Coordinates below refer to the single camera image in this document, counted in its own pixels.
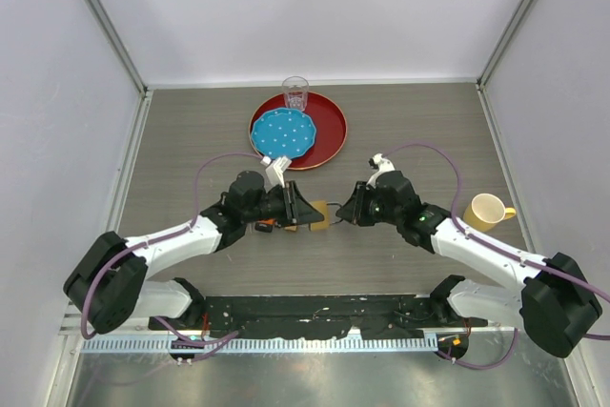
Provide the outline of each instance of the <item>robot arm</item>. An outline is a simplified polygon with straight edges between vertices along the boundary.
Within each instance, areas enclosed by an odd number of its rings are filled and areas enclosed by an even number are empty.
[[[600,317],[601,306],[592,293],[523,263],[546,264],[586,281],[571,257],[558,253],[548,259],[527,253],[460,222],[466,227],[463,234],[449,212],[421,202],[411,182],[389,159],[377,154],[370,164],[376,172],[368,181],[356,182],[352,196],[336,216],[358,226],[392,224],[411,245],[451,257],[501,285],[477,285],[451,275],[431,294],[444,299],[450,313],[523,329],[540,348],[559,357],[568,356]],[[518,256],[520,262],[481,245],[468,234],[492,242]]]
[[[116,254],[133,247],[102,277],[91,301],[89,323],[98,334],[108,333],[130,317],[174,318],[178,328],[193,326],[201,317],[203,297],[189,282],[148,278],[178,262],[211,254],[233,245],[248,223],[274,219],[280,227],[322,221],[324,215],[301,195],[294,181],[284,181],[290,160],[263,159],[272,187],[266,192],[260,173],[242,172],[220,200],[192,221],[167,230],[123,239],[115,232],[100,235],[64,284],[64,292],[83,310],[93,279]]]

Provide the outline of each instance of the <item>white enclosure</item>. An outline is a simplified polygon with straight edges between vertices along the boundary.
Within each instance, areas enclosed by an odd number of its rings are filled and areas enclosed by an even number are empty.
[[[0,0],[0,392],[41,406],[63,282],[108,219],[139,95],[84,0]]]
[[[3,405],[45,405],[63,281],[106,227],[143,106],[134,81],[475,82],[517,26],[479,87],[523,226],[537,251],[608,283],[609,0],[536,0],[513,22],[520,0],[89,1],[0,0]],[[610,403],[610,344],[581,348],[576,382]]]
[[[538,0],[488,85],[508,164],[540,253],[576,258],[608,289],[610,0]],[[608,306],[593,332],[610,334]],[[580,345],[604,399],[608,342]]]
[[[519,0],[102,0],[158,86],[480,75]]]

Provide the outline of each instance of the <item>yellow mug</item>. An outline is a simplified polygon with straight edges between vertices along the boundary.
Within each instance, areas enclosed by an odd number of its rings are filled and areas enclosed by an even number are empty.
[[[494,228],[500,221],[511,219],[517,214],[512,207],[505,207],[499,197],[493,194],[478,194],[464,212],[464,222],[482,233]]]

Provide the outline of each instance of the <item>blue plate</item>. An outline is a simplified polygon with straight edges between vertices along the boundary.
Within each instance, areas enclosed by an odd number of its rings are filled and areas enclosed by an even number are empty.
[[[269,110],[254,122],[251,138],[254,147],[271,159],[294,159],[314,145],[314,120],[295,109]]]

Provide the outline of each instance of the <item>red tray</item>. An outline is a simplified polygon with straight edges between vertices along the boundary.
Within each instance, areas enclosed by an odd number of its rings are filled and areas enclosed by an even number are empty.
[[[252,133],[254,122],[269,110],[285,107],[284,94],[278,94],[258,107],[250,120],[249,132]],[[335,157],[343,147],[347,138],[347,121],[341,109],[331,99],[323,95],[310,92],[307,96],[307,108],[315,124],[315,143],[308,152],[296,158],[289,169],[292,171],[306,171],[319,167]]]

